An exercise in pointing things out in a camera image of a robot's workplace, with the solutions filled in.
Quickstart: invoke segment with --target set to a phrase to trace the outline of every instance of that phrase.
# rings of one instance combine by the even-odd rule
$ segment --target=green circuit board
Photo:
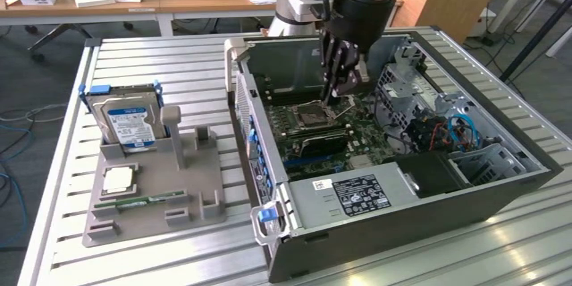
[[[292,181],[379,165],[396,154],[356,96],[335,106],[267,106],[267,116]]]

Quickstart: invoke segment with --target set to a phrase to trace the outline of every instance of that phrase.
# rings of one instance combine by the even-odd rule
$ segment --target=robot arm
[[[360,86],[371,86],[367,53],[384,32],[395,0],[288,0],[290,11],[280,6],[284,2],[278,0],[278,18],[282,12],[282,17],[292,14],[290,18],[300,21],[302,16],[308,16],[300,14],[310,10],[316,20],[324,20],[320,31],[326,81],[322,100],[335,104],[339,96],[351,94]]]

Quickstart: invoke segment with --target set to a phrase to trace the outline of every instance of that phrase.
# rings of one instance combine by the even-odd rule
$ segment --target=gray floor
[[[499,8],[506,0],[494,0],[491,9],[499,12]],[[527,41],[539,30],[548,16],[555,10],[551,4],[544,5],[542,12],[536,15],[527,30],[514,36],[516,44],[507,45],[503,53],[498,57],[498,64],[504,69],[516,57]],[[539,50],[544,50],[558,39],[559,35],[572,24],[572,15],[567,15],[546,40],[538,51],[530,56],[534,58]],[[182,23],[190,30],[206,32],[206,20],[191,23]],[[252,21],[244,21],[244,31],[254,31]],[[39,26],[40,33],[47,33],[52,26]],[[136,22],[135,30],[127,31],[120,23],[102,23],[87,25],[86,29],[99,38],[123,38],[158,36],[159,28],[155,22]],[[239,32],[240,24],[238,19],[223,19],[219,25],[219,32]],[[72,83],[84,39],[75,31],[68,31],[54,43],[42,49],[47,57],[47,62],[38,64],[28,59],[26,47],[39,38],[38,35],[28,35],[23,27],[14,27],[8,36],[0,39],[0,111],[12,109],[30,110],[47,104],[67,102],[72,91]],[[474,41],[468,41],[472,46],[479,46]],[[500,46],[487,48],[492,53]],[[558,58],[543,57],[530,71],[519,78],[516,85],[523,91],[530,103],[539,109],[544,116],[559,126],[559,128],[572,135],[572,106],[566,104],[572,98],[572,91],[568,90],[572,74],[572,57],[570,56],[572,42],[562,49]],[[487,63],[490,57],[483,50],[471,51],[478,59]],[[52,111],[46,117],[51,117],[63,110]],[[10,123],[15,127],[26,127],[27,123]],[[40,198],[48,176],[51,159],[56,148],[62,122],[42,123],[34,126],[35,141],[30,149],[7,164],[10,173],[18,179],[23,190],[26,205],[28,207],[28,217],[31,224],[26,236],[11,246],[24,247],[28,243],[31,226],[36,216]],[[19,133],[0,129],[0,147],[12,142]],[[0,200],[4,198],[4,191],[0,192]],[[12,195],[8,203],[0,208],[0,242],[12,236],[22,225],[22,211],[18,198]],[[23,251],[6,252],[0,250],[0,285],[15,285],[24,258]]]

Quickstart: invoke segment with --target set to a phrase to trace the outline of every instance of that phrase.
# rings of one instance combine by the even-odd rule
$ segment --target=power supply label
[[[119,142],[127,147],[147,147],[155,142],[154,128],[146,122],[144,107],[116,109],[108,112]]]
[[[374,174],[334,182],[332,185],[343,211],[351,217],[392,206]]]

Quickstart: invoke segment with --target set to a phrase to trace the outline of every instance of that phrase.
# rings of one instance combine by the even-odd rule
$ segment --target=white label
[[[155,8],[130,8],[130,13],[148,13],[155,11]]]
[[[107,114],[122,144],[128,147],[146,147],[154,144],[154,128],[146,122],[148,113],[144,107],[108,110]]]
[[[314,184],[314,189],[316,191],[323,189],[330,189],[332,187],[332,179],[314,181],[312,184]]]

